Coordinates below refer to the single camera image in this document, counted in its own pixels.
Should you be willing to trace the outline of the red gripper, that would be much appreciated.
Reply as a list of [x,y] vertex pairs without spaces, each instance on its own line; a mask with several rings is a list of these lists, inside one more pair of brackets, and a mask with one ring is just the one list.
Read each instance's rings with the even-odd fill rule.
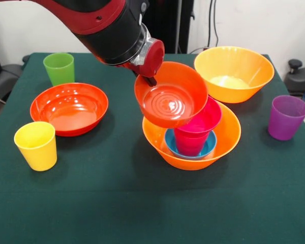
[[124,64],[124,67],[138,74],[140,84],[156,86],[153,77],[160,68],[165,55],[164,44],[160,40],[148,40],[144,43],[139,55]]

